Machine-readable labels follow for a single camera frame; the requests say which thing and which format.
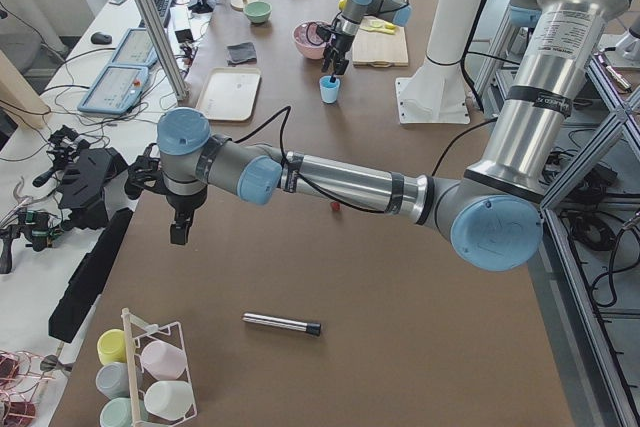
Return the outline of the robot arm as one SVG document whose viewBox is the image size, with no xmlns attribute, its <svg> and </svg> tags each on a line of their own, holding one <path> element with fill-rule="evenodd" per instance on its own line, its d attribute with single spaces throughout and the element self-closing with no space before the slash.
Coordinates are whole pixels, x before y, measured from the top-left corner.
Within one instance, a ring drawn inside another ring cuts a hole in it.
<svg viewBox="0 0 640 427">
<path fill-rule="evenodd" d="M 326 42 L 323 51 L 322 72 L 331 71 L 330 80 L 345 73 L 347 54 L 365 16 L 388 21 L 405 27 L 411 17 L 409 0 L 346 0 L 346 4 L 329 26 L 320 25 L 316 32 Z"/>
<path fill-rule="evenodd" d="M 586 80 L 607 23 L 632 0 L 512 0 L 534 31 L 480 160 L 458 180 L 314 157 L 283 146 L 249 145 L 211 131 L 180 107 L 157 126 L 157 156 L 130 167 L 128 197 L 164 196 L 174 208 L 174 244 L 187 242 L 194 213 L 217 187 L 256 205 L 276 190 L 326 197 L 358 211 L 404 215 L 437 230 L 467 262 L 505 271 L 528 261 L 542 239 L 541 178 L 563 122 Z"/>
</svg>

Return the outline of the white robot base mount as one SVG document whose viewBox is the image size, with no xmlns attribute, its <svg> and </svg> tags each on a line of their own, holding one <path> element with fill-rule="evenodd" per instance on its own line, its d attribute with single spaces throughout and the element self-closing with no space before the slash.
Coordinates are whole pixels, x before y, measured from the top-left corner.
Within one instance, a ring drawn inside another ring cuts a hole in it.
<svg viewBox="0 0 640 427">
<path fill-rule="evenodd" d="M 466 107 L 463 55 L 481 0 L 438 0 L 423 65 L 396 80 L 402 124 L 470 121 Z"/>
</svg>

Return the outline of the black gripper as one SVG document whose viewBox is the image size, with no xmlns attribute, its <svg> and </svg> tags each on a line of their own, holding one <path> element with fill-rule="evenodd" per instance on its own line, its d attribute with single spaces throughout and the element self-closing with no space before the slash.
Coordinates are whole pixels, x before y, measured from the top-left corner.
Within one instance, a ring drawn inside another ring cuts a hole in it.
<svg viewBox="0 0 640 427">
<path fill-rule="evenodd" d="M 164 181 L 160 158 L 151 154 L 155 145 L 155 142 L 148 144 L 143 153 L 128 167 L 124 191 L 131 200 L 138 199 L 143 190 L 164 195 L 175 210 L 175 222 L 170 226 L 170 243 L 184 246 L 188 243 L 189 223 L 193 222 L 195 210 L 205 202 L 207 191 L 202 188 L 199 192 L 189 195 L 170 191 Z"/>
<path fill-rule="evenodd" d="M 354 34 L 344 31 L 342 21 L 308 22 L 305 27 L 305 41 L 309 46 L 321 51 L 319 54 L 323 59 L 321 71 L 332 72 L 332 82 L 345 73 L 349 65 L 347 54 L 353 44 Z"/>
</svg>

